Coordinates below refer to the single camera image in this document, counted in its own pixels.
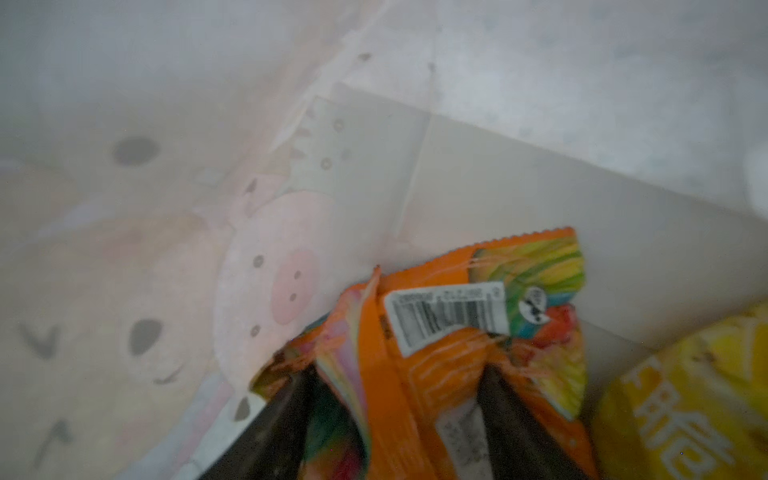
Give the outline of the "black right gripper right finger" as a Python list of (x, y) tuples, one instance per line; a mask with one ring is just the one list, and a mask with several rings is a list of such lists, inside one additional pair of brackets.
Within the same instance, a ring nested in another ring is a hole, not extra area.
[(586, 479), (588, 475), (535, 419), (502, 372), (487, 365), (477, 401), (495, 479)]

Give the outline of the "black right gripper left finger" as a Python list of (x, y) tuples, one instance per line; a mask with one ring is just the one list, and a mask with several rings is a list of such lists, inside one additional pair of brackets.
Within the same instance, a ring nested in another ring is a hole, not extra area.
[(316, 383), (313, 367), (291, 374), (201, 477), (208, 480), (296, 479), (304, 457)]

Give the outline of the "orange rainbow candy packet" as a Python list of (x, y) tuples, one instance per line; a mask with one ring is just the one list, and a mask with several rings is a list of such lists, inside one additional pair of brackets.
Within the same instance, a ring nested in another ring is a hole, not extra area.
[(271, 399), (313, 367), (319, 381), (302, 479), (489, 479), (477, 392), (487, 365), (568, 456), (598, 469), (581, 412), (585, 282), (572, 228), (465, 246), (347, 289), (330, 314), (254, 376)]

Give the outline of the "patterned white paper bag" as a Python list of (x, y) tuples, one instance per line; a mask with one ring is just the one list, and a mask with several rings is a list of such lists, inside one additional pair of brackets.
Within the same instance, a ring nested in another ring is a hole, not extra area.
[(586, 397), (767, 294), (763, 1), (5, 1), (1, 475), (196, 479), (374, 267), (573, 227)]

